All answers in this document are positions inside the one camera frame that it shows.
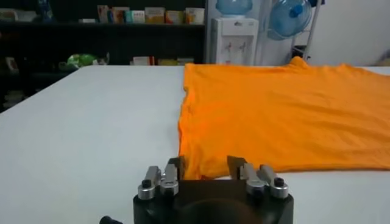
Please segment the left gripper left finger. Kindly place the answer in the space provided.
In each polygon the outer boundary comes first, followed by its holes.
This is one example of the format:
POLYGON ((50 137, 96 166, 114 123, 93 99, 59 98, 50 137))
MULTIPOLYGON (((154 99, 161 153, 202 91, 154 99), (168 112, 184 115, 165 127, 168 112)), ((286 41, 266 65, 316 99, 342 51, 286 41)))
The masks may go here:
POLYGON ((185 160, 182 156, 170 158, 164 171, 149 166, 146 176, 138 186, 140 200, 152 200, 157 196, 174 197, 179 192, 179 181, 184 176, 185 160))

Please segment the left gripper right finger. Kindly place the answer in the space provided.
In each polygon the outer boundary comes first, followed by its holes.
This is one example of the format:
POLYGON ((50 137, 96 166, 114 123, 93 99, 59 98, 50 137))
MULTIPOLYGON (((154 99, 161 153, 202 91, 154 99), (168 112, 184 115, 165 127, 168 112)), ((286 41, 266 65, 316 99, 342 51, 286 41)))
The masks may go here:
POLYGON ((246 182, 246 191, 254 197, 270 195, 276 199, 286 199, 289 195, 289 187, 284 179, 277 176, 273 168, 262 164, 258 170, 244 158, 228 156, 227 165, 230 176, 235 180, 246 182))

